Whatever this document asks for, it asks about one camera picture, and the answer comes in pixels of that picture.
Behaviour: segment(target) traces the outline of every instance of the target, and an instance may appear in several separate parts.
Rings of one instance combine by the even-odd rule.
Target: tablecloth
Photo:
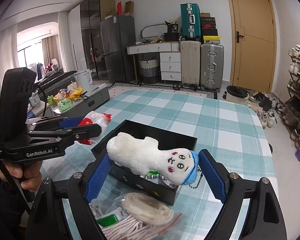
[[[196,152],[208,149],[217,162],[244,179],[259,181],[261,177],[268,177],[278,196],[268,141],[257,115],[246,106],[173,92],[136,89],[116,96],[97,111],[113,115],[105,135],[128,119],[197,137]],[[56,181],[83,171],[95,160],[90,151],[92,147],[76,142],[66,149],[65,156],[44,161],[44,176]],[[129,187],[108,176],[93,203],[99,204],[107,213],[118,207],[115,198],[130,191]],[[74,239],[80,239],[69,203],[67,200],[63,203]],[[244,200],[231,239],[239,238],[248,204],[249,200]],[[183,186],[171,207],[175,212],[183,213],[183,219],[159,239],[204,239],[221,207],[204,177],[197,189]]]

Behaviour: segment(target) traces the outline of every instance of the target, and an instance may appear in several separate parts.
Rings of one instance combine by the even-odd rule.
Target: teal suitcase
[[[190,39],[201,40],[200,9],[196,3],[180,4],[183,35]]]

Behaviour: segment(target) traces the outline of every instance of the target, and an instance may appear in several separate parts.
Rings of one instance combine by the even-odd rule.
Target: metal bolt
[[[50,182],[50,178],[46,178],[43,183],[48,184],[49,182]]]
[[[237,179],[237,178],[239,178],[239,175],[235,172],[231,172],[230,177],[233,178],[233,179]]]
[[[269,181],[268,178],[262,178],[262,182],[263,182],[264,184],[268,184],[270,181]]]
[[[73,177],[75,179],[80,179],[82,177],[82,173],[81,172],[76,172],[75,174],[73,174]]]

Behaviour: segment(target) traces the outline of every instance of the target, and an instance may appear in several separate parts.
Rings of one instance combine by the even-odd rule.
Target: open black box
[[[108,133],[91,151],[97,158],[98,155],[106,148],[108,141],[117,136],[119,132],[131,134],[134,138],[144,139],[146,136],[152,137],[159,142],[159,150],[171,150],[176,148],[186,148],[194,151],[197,143],[197,138],[159,129],[149,125],[124,120],[115,129]],[[173,189],[164,185],[157,185],[146,179],[141,178],[139,175],[133,174],[129,168],[119,167],[112,164],[109,174],[124,184],[147,193],[149,196],[154,197],[168,205],[173,205],[181,186]]]

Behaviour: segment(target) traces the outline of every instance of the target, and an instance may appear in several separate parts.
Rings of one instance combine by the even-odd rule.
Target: desk leg
[[[135,74],[135,76],[136,76],[136,81],[137,81],[137,83],[138,83],[137,66],[136,66],[136,58],[135,58],[135,54],[133,54],[132,57],[133,57],[134,74]]]

